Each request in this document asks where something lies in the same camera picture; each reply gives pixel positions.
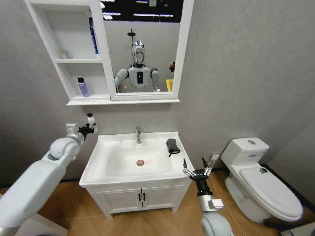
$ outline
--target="toilet lid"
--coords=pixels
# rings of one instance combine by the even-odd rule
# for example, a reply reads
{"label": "toilet lid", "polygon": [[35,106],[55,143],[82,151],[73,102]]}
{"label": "toilet lid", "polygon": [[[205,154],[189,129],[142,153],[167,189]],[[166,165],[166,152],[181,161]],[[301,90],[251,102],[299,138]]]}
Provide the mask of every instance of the toilet lid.
{"label": "toilet lid", "polygon": [[240,175],[261,200],[275,211],[289,217],[302,215],[302,205],[297,197],[265,168],[243,169]]}

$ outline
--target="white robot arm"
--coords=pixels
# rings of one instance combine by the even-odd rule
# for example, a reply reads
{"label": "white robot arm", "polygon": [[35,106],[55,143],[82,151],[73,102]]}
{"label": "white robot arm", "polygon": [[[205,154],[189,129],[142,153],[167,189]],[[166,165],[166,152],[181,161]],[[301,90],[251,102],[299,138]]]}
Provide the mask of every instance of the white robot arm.
{"label": "white robot arm", "polygon": [[187,164],[184,159],[183,172],[194,180],[198,189],[199,206],[203,212],[201,219],[201,226],[205,232],[205,236],[233,236],[231,226],[229,222],[220,214],[218,210],[224,207],[221,199],[213,199],[213,194],[210,191],[207,178],[210,176],[212,167],[216,159],[212,158],[210,161],[210,167],[208,163],[202,158],[204,170],[190,171],[187,169]]}
{"label": "white robot arm", "polygon": [[124,81],[126,78],[128,77],[128,71],[125,70],[125,69],[121,69],[115,79],[114,79],[114,82],[115,82],[115,87],[118,87],[118,85],[121,84],[122,81]]}
{"label": "white robot arm", "polygon": [[96,133],[95,119],[88,114],[88,123],[75,131],[75,124],[66,124],[68,135],[55,140],[44,157],[31,164],[0,199],[0,236],[13,236],[29,217],[48,200],[67,165],[75,160],[87,134]]}
{"label": "white robot arm", "polygon": [[151,70],[151,79],[152,79],[153,88],[154,88],[153,91],[157,92],[159,90],[159,88],[158,88],[158,70],[155,68]]}

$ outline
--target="humanoid robot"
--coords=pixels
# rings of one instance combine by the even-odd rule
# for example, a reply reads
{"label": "humanoid robot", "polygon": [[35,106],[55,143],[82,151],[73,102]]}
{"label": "humanoid robot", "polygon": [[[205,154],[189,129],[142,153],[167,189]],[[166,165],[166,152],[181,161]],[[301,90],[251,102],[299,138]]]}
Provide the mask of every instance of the humanoid robot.
{"label": "humanoid robot", "polygon": [[144,61],[144,45],[141,41],[135,41],[132,45],[132,56],[134,64],[129,70],[121,69],[114,79],[115,86],[124,81],[129,77],[130,84],[134,88],[144,88],[147,87],[152,80],[154,92],[158,92],[158,70],[156,68],[149,69],[143,64]]}

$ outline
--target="toilet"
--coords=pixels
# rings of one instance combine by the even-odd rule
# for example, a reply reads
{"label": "toilet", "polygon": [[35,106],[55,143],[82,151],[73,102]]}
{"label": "toilet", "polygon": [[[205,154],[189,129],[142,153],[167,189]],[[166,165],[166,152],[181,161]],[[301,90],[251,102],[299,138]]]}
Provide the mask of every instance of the toilet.
{"label": "toilet", "polygon": [[258,164],[268,149],[259,138],[232,140],[221,155],[230,170],[225,185],[248,219],[262,223],[274,216],[296,221],[303,213],[300,201],[284,183]]}

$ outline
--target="blue bottle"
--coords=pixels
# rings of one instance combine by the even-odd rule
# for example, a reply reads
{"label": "blue bottle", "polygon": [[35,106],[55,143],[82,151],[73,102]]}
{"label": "blue bottle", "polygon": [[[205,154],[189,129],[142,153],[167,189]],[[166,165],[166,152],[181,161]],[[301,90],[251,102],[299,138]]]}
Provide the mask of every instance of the blue bottle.
{"label": "blue bottle", "polygon": [[87,84],[84,82],[84,79],[82,77],[78,78],[78,82],[79,82],[79,87],[82,93],[82,96],[84,97],[89,97],[89,91],[88,91],[88,87]]}

